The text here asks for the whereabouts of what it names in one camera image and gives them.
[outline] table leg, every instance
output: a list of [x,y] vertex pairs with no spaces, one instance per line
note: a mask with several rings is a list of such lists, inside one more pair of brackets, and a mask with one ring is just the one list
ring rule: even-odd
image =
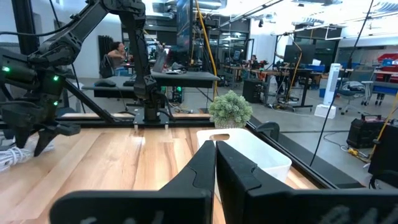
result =
[[293,106],[293,108],[311,108],[310,110],[312,111],[313,105],[305,105],[305,98],[307,97],[307,89],[309,87],[308,82],[310,80],[310,74],[306,72],[305,74],[305,83],[304,83],[304,91],[301,99],[301,104],[300,106]]
[[268,103],[268,94],[269,94],[269,85],[271,84],[271,76],[266,74],[266,88],[264,90],[264,99],[263,99],[263,103],[266,105]]

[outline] white tower fan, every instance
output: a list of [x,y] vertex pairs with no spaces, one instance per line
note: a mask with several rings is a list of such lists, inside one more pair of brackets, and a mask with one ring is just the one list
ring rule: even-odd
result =
[[328,114],[329,107],[329,119],[333,119],[336,116],[336,107],[331,105],[331,101],[335,95],[336,86],[337,86],[337,79],[338,74],[340,72],[340,64],[333,63],[330,65],[329,77],[328,77],[328,84],[326,85],[325,90],[325,97],[323,99],[323,104],[317,106],[315,110],[315,116],[320,116],[322,118],[326,118]]

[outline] office chair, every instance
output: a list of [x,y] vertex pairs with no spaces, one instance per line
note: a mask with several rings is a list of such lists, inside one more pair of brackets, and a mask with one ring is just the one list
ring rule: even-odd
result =
[[339,108],[341,110],[341,114],[344,115],[348,112],[349,109],[355,110],[358,113],[362,113],[363,111],[351,105],[351,100],[355,100],[358,98],[362,99],[361,104],[367,106],[371,97],[371,89],[373,87],[373,81],[376,76],[373,75],[375,67],[365,66],[365,65],[357,65],[352,72],[351,76],[348,78],[348,81],[357,81],[363,85],[362,90],[354,90],[350,89],[348,85],[348,89],[343,89],[344,86],[347,86],[347,81],[342,79],[341,88],[337,90],[337,94],[339,94],[343,99],[348,100],[347,105],[344,108]]
[[104,55],[101,63],[99,64],[99,75],[101,78],[109,78],[114,76],[113,62],[107,54]]

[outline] man sitting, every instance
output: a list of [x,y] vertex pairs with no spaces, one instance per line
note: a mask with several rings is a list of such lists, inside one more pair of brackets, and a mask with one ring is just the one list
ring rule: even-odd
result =
[[[108,57],[112,60],[114,73],[117,76],[129,76],[128,70],[123,67],[126,59],[126,51],[122,42],[113,42]],[[132,59],[132,55],[128,55],[128,60]]]

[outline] green succulent plant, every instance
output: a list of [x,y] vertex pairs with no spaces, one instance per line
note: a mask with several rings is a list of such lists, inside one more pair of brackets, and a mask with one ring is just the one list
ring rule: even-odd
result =
[[226,126],[230,121],[236,123],[237,128],[243,128],[249,121],[253,110],[243,96],[238,96],[230,90],[223,96],[217,96],[210,104],[210,120],[219,126]]

